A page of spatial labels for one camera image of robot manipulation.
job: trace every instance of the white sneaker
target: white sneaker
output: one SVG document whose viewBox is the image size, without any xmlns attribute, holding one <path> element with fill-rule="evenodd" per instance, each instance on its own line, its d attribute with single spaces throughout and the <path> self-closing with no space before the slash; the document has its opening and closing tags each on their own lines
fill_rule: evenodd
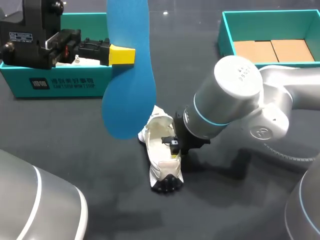
<svg viewBox="0 0 320 240">
<path fill-rule="evenodd" d="M 173 192 L 182 187 L 184 179 L 181 173 L 181 153 L 172 154 L 170 144 L 163 143 L 176 137 L 173 118 L 160 107 L 154 106 L 146 126 L 139 132 L 138 138 L 145 143 L 150 160 L 150 185 L 157 192 Z"/>
</svg>

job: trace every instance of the blue insole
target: blue insole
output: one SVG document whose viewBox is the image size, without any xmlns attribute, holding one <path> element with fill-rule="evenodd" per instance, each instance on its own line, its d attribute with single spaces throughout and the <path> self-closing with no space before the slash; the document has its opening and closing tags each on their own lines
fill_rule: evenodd
<svg viewBox="0 0 320 240">
<path fill-rule="evenodd" d="M 113 77 L 102 99 L 108 132 L 118 139 L 136 137 L 156 104 L 150 59 L 148 0 L 107 0 L 110 42 L 135 49 L 134 67 L 112 66 Z"/>
</svg>

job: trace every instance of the robot logo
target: robot logo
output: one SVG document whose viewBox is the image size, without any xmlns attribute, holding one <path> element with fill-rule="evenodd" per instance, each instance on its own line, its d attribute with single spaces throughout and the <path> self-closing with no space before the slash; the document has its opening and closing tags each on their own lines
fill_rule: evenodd
<svg viewBox="0 0 320 240">
<path fill-rule="evenodd" d="M 250 134 L 259 140 L 269 140 L 272 138 L 273 133 L 269 128 L 263 126 L 255 126 L 250 130 Z"/>
</svg>

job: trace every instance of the brown cardboard piece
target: brown cardboard piece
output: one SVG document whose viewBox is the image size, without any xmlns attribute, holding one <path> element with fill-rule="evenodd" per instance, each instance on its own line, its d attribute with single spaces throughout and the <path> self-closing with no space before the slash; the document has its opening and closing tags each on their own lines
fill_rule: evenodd
<svg viewBox="0 0 320 240">
<path fill-rule="evenodd" d="M 235 41 L 236 54 L 253 63 L 314 62 L 303 39 Z"/>
<path fill-rule="evenodd" d="M 278 62 L 270 41 L 235 41 L 236 54 L 253 63 Z"/>
<path fill-rule="evenodd" d="M 314 58 L 303 39 L 271 40 L 279 62 L 314 62 Z"/>
</svg>

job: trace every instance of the black machine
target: black machine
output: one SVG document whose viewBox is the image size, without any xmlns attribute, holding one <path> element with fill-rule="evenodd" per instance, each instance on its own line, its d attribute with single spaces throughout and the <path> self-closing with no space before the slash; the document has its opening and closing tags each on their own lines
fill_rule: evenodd
<svg viewBox="0 0 320 240">
<path fill-rule="evenodd" d="M 61 29 L 60 0 L 22 0 L 22 12 L 0 19 L 0 59 L 6 65 L 51 69 L 76 55 L 109 65 L 110 41 L 81 41 L 80 29 Z"/>
</svg>

